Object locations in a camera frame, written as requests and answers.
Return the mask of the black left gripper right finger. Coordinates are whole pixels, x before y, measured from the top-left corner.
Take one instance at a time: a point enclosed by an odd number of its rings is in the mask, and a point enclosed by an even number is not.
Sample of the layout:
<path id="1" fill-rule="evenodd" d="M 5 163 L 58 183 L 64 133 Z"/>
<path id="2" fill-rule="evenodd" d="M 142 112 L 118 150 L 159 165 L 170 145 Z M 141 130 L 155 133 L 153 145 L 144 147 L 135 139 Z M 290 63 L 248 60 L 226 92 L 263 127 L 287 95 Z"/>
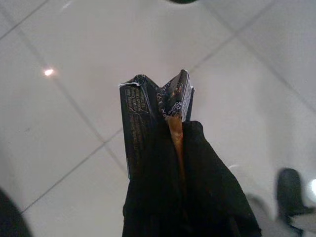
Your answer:
<path id="1" fill-rule="evenodd" d="M 187 212 L 196 237 L 259 237 L 261 229 L 236 177 L 198 121 L 183 123 Z"/>

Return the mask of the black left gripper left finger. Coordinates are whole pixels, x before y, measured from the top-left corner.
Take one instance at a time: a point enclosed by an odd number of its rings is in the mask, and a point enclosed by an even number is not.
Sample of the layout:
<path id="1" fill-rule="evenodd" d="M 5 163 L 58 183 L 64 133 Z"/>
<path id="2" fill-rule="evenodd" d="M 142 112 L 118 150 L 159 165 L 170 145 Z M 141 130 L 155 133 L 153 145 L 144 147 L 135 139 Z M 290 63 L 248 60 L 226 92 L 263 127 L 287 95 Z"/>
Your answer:
<path id="1" fill-rule="evenodd" d="M 177 155 L 166 124 L 149 135 L 123 207 L 124 237 L 186 237 Z"/>

